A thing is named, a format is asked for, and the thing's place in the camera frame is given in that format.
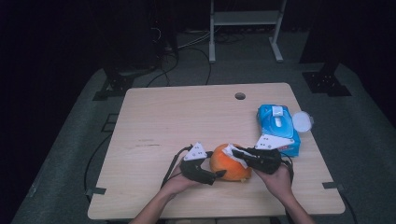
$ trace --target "black curtain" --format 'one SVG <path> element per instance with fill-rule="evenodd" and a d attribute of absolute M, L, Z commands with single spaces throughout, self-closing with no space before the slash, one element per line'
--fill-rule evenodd
<path fill-rule="evenodd" d="M 156 60 L 148 2 L 102 2 L 123 10 L 107 17 L 88 0 L 0 1 L 0 223 L 14 217 L 103 59 Z"/>
<path fill-rule="evenodd" d="M 396 126 L 396 2 L 322 0 L 301 63 L 324 63 L 333 55 L 360 78 Z"/>

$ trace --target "orange ball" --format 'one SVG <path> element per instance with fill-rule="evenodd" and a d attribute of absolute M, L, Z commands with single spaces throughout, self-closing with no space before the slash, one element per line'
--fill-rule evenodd
<path fill-rule="evenodd" d="M 222 177 L 224 180 L 231 181 L 244 181 L 251 177 L 251 168 L 247 169 L 239 163 L 228 157 L 222 150 L 226 148 L 228 144 L 222 144 L 213 151 L 213 155 L 210 157 L 210 169 L 212 172 L 226 170 L 227 172 Z"/>

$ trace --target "dark background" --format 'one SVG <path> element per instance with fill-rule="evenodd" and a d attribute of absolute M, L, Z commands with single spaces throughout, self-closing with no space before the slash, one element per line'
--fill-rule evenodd
<path fill-rule="evenodd" d="M 35 180 L 67 115 L 104 63 L 148 67 L 161 56 L 150 27 L 208 29 L 209 1 L 0 1 L 0 222 L 9 222 Z M 228 1 L 217 1 L 225 8 Z M 276 1 L 236 2 L 272 9 Z M 284 32 L 311 28 L 301 63 L 336 55 L 361 78 L 393 124 L 395 3 L 289 0 Z M 162 41 L 170 41 L 164 35 Z"/>

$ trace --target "right hand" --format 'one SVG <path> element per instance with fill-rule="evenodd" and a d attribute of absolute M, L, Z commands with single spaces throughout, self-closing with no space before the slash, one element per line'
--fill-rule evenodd
<path fill-rule="evenodd" d="M 258 170 L 254 170 L 254 172 L 262 179 L 268 190 L 282 203 L 294 198 L 291 190 L 289 170 L 285 164 L 282 163 L 277 171 L 271 175 Z"/>

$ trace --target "white label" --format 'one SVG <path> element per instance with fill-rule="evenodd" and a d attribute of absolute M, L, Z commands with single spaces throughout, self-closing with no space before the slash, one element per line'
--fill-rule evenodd
<path fill-rule="evenodd" d="M 257 142 L 255 148 L 271 150 L 274 148 L 285 147 L 293 143 L 294 140 L 292 138 L 283 138 L 270 134 L 263 134 Z"/>
<path fill-rule="evenodd" d="M 204 147 L 201 143 L 197 142 L 195 145 L 190 149 L 189 153 L 184 156 L 184 161 L 194 161 L 199 159 L 205 159 L 207 157 Z"/>
<path fill-rule="evenodd" d="M 280 105 L 273 105 L 273 117 L 281 117 L 283 116 L 283 108 Z"/>
<path fill-rule="evenodd" d="M 244 150 L 240 150 L 240 149 L 236 148 L 233 144 L 229 144 L 227 147 L 225 147 L 225 148 L 222 150 L 222 152 L 224 152 L 225 155 L 227 155 L 228 157 L 230 157 L 232 160 L 241 163 L 241 165 L 242 165 L 245 169 L 247 169 L 247 168 L 248 168 L 247 163 L 246 163 L 243 159 L 236 158 L 236 157 L 233 155 L 233 150 L 240 151 L 240 152 L 242 152 L 242 153 L 244 153 L 244 154 L 246 154 L 246 155 L 249 155 L 249 156 L 251 156 L 251 157 L 254 157 L 254 156 L 251 155 L 250 153 L 247 153 L 247 152 L 244 151 Z"/>

